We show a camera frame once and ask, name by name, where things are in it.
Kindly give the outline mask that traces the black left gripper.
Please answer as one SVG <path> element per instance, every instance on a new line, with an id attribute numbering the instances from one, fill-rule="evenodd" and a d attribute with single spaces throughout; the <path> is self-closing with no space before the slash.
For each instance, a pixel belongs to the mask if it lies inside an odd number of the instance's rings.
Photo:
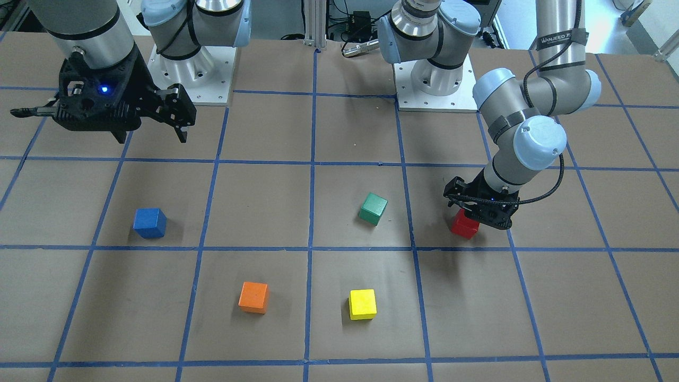
<path id="1" fill-rule="evenodd" d="M 470 183 L 454 177 L 444 187 L 443 196 L 449 199 L 448 206 L 458 205 L 465 210 L 468 219 L 509 230 L 511 216 L 518 210 L 519 189 L 517 184 L 502 181 L 491 169 L 481 171 Z"/>

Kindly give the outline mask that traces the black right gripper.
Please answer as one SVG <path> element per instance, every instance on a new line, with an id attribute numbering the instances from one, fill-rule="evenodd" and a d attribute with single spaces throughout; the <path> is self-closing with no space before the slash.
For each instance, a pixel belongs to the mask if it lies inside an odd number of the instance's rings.
<path id="1" fill-rule="evenodd" d="M 119 143 L 150 117 L 172 126 L 180 143 L 196 123 L 197 110 L 182 84 L 167 89 L 154 85 L 140 51 L 121 62 L 95 70 L 85 55 L 73 51 L 59 72 L 55 106 L 10 109 L 15 118 L 49 117 L 69 131 L 110 132 Z"/>

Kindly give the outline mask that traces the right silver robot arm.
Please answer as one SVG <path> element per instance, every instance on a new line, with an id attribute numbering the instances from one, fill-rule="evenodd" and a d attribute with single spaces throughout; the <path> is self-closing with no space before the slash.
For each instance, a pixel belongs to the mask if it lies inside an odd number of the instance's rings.
<path id="1" fill-rule="evenodd" d="M 240 48 L 251 36 L 249 1 L 143 1 L 138 21 L 155 43 L 151 70 L 115 1 L 29 1 L 65 55 L 58 92 L 44 106 L 12 109 L 16 118 L 49 117 L 74 132 L 110 132 L 125 143 L 143 117 L 172 126 L 180 142 L 196 123 L 188 90 L 217 78 L 209 48 Z"/>

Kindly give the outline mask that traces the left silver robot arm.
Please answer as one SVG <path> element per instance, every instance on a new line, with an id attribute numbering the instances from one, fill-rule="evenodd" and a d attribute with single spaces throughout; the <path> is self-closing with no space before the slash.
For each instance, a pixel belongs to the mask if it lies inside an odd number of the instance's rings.
<path id="1" fill-rule="evenodd" d="M 601 82 L 586 68 L 588 32 L 582 1 L 536 2 L 537 65 L 523 79 L 495 68 L 477 80 L 472 95 L 499 150 L 466 182 L 454 177 L 443 196 L 460 210 L 458 235 L 481 224 L 498 230 L 524 201 L 520 188 L 555 160 L 563 163 L 565 129 L 555 116 L 584 111 L 600 97 Z M 381 55 L 390 64 L 415 62 L 417 89 L 443 96 L 457 89 L 463 63 L 481 29 L 478 10 L 464 1 L 400 1 L 377 22 Z"/>

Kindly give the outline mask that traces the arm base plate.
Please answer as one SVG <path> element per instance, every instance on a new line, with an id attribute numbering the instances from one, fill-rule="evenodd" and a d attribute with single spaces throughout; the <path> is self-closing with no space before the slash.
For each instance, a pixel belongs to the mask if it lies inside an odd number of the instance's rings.
<path id="1" fill-rule="evenodd" d="M 402 111 L 475 113 L 476 79 L 469 56 L 453 70 L 434 67 L 428 60 L 393 64 L 398 108 Z"/>
<path id="2" fill-rule="evenodd" d="M 148 69 L 155 85 L 182 84 L 196 106 L 228 106 L 238 48 L 208 46 L 185 60 L 170 60 L 152 50 Z"/>

